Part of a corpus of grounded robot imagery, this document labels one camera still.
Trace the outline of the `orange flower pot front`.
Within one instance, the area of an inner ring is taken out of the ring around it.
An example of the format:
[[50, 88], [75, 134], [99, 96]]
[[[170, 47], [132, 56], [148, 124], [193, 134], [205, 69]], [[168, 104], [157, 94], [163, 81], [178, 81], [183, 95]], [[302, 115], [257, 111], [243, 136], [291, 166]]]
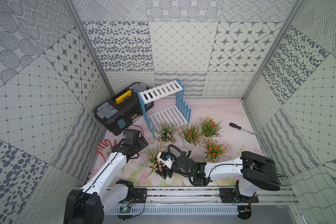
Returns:
[[205, 158], [210, 162], [218, 162], [221, 156], [224, 156], [228, 148], [220, 144], [217, 140], [204, 139], [203, 147], [205, 148]]

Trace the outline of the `blue white two-tier rack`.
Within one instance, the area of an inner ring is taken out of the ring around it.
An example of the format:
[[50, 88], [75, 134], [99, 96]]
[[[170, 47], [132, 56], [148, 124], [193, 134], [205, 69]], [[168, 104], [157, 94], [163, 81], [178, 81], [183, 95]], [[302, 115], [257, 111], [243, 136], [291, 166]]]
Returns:
[[[144, 120], [155, 139], [157, 138], [156, 134], [161, 130], [161, 124], [180, 128], [190, 123], [191, 108], [184, 101], [184, 91], [185, 86], [179, 79], [176, 79], [137, 93]], [[147, 114], [145, 106], [173, 94], [175, 95], [174, 105], [167, 106], [152, 114]]]

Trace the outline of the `aluminium mounting rail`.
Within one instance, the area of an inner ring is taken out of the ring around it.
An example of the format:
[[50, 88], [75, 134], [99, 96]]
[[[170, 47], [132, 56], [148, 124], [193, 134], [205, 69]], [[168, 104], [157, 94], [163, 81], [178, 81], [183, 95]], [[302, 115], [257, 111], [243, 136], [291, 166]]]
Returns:
[[[213, 205], [221, 204], [219, 190], [226, 187], [146, 187], [145, 205]], [[290, 187], [281, 187], [279, 191], [258, 190], [258, 198], [252, 205], [298, 205], [298, 200]]]

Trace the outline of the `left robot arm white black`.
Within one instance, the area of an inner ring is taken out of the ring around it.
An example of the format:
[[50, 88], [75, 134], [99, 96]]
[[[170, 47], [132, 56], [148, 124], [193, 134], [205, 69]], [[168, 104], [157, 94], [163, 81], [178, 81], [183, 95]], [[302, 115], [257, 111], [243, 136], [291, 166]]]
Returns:
[[120, 202], [134, 200], [134, 185], [130, 181], [118, 180], [108, 187], [117, 173], [130, 159], [137, 159], [141, 150], [148, 146], [139, 130], [128, 129], [127, 135], [116, 146], [104, 166], [81, 189], [73, 189], [66, 199], [64, 224], [101, 224], [105, 213]]

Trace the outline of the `red white glove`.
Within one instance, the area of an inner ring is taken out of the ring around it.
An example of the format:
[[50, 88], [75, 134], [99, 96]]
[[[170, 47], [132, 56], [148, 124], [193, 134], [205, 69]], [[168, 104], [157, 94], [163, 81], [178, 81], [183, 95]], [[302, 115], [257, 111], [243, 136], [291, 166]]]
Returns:
[[104, 159], [104, 162], [106, 162], [112, 152], [111, 148], [116, 145], [117, 145], [116, 140], [114, 140], [113, 143], [111, 143], [108, 139], [104, 139], [97, 145], [96, 151]]

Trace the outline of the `pink flower pot front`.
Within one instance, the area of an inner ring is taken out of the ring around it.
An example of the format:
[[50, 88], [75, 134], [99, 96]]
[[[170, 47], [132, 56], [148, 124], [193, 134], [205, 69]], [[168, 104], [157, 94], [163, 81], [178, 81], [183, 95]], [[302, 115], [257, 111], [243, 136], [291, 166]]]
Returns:
[[163, 174], [165, 171], [169, 171], [168, 167], [163, 164], [162, 161], [158, 160], [158, 154], [165, 152], [167, 152], [167, 149], [161, 147], [158, 147], [156, 150], [148, 150], [147, 157], [149, 160], [149, 168], [151, 168], [149, 175], [151, 175], [152, 173]]

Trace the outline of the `pink flower pot back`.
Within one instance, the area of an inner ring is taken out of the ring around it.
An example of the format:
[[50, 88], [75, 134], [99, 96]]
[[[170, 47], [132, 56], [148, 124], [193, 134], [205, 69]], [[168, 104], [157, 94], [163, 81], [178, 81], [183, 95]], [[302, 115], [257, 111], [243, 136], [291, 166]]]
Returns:
[[160, 130], [155, 131], [158, 135], [158, 141], [163, 144], [175, 144], [177, 142], [174, 135], [177, 133], [177, 128], [175, 125], [170, 124], [160, 124]]

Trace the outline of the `pink flower pot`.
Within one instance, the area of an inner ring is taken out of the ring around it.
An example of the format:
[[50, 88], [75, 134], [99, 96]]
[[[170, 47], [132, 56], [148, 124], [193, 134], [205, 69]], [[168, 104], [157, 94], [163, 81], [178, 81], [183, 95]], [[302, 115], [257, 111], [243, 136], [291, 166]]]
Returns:
[[175, 144], [177, 142], [174, 135], [177, 133], [177, 128], [175, 125], [170, 124], [160, 124], [160, 130], [155, 131], [158, 135], [158, 141], [163, 144]]
[[165, 171], [169, 171], [168, 167], [163, 164], [162, 161], [158, 160], [158, 154], [165, 152], [167, 152], [167, 149], [161, 147], [158, 147], [156, 150], [148, 150], [147, 157], [149, 160], [149, 168], [151, 168], [149, 175], [151, 175], [152, 173], [163, 174]]

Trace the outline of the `red flower pot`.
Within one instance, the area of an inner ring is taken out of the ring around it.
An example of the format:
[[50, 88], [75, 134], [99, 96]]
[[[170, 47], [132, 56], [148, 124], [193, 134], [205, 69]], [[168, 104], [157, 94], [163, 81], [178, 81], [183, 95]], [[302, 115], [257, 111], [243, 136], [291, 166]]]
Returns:
[[188, 144], [192, 144], [194, 146], [200, 143], [200, 139], [202, 137], [202, 131], [200, 125], [197, 123], [182, 126], [178, 134]]
[[222, 120], [215, 121], [211, 117], [207, 117], [205, 119], [201, 119], [200, 127], [201, 127], [201, 133], [203, 135], [203, 138], [205, 139], [211, 139], [214, 137], [220, 137], [221, 129], [222, 129]]

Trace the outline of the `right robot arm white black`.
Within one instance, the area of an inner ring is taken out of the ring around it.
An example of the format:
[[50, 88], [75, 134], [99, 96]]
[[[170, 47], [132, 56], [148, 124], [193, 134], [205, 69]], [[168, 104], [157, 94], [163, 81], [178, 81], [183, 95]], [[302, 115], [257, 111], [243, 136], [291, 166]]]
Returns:
[[260, 190], [279, 191], [279, 177], [273, 159], [249, 152], [242, 152], [241, 157], [234, 160], [211, 163], [196, 162], [185, 152], [176, 157], [170, 151], [159, 152], [158, 174], [162, 178], [171, 178], [174, 173], [188, 178], [195, 187], [206, 187], [209, 183], [223, 178], [241, 177], [235, 183], [233, 197], [250, 199]]

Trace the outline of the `floral pink table mat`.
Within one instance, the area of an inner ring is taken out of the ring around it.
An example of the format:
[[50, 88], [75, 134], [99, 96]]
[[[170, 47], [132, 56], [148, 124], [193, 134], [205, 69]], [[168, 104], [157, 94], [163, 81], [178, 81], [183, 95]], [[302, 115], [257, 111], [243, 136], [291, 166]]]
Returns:
[[[221, 136], [217, 138], [220, 144], [224, 144], [228, 151], [219, 161], [230, 161], [241, 157], [243, 151], [251, 151], [263, 155], [261, 146], [255, 135], [229, 126], [229, 123], [235, 123], [242, 128], [254, 132], [247, 114], [239, 99], [187, 99], [186, 103], [191, 108], [190, 123], [199, 123], [201, 119], [211, 117], [215, 121], [222, 120], [223, 128]], [[148, 150], [156, 150], [158, 141], [153, 138], [148, 130], [143, 118], [134, 122], [132, 129], [143, 130], [144, 136], [149, 146], [142, 150], [138, 159], [130, 160], [128, 164], [119, 171], [114, 181], [124, 179], [132, 181], [135, 186], [190, 186], [186, 177], [173, 174], [172, 178], [161, 178], [158, 174], [152, 173], [149, 168], [147, 157]]]

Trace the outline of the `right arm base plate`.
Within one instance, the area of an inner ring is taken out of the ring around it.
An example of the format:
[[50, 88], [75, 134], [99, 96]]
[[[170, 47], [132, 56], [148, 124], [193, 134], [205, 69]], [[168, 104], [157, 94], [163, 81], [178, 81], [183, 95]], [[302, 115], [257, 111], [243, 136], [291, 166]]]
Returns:
[[243, 196], [238, 189], [235, 188], [220, 188], [219, 196], [222, 203], [258, 203], [259, 199], [256, 194], [252, 197]]

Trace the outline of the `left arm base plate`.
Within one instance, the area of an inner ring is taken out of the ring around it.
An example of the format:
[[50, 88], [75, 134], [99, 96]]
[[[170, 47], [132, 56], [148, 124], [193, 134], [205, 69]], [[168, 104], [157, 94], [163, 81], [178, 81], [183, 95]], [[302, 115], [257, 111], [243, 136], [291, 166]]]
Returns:
[[147, 188], [129, 189], [123, 203], [145, 203], [147, 199]]

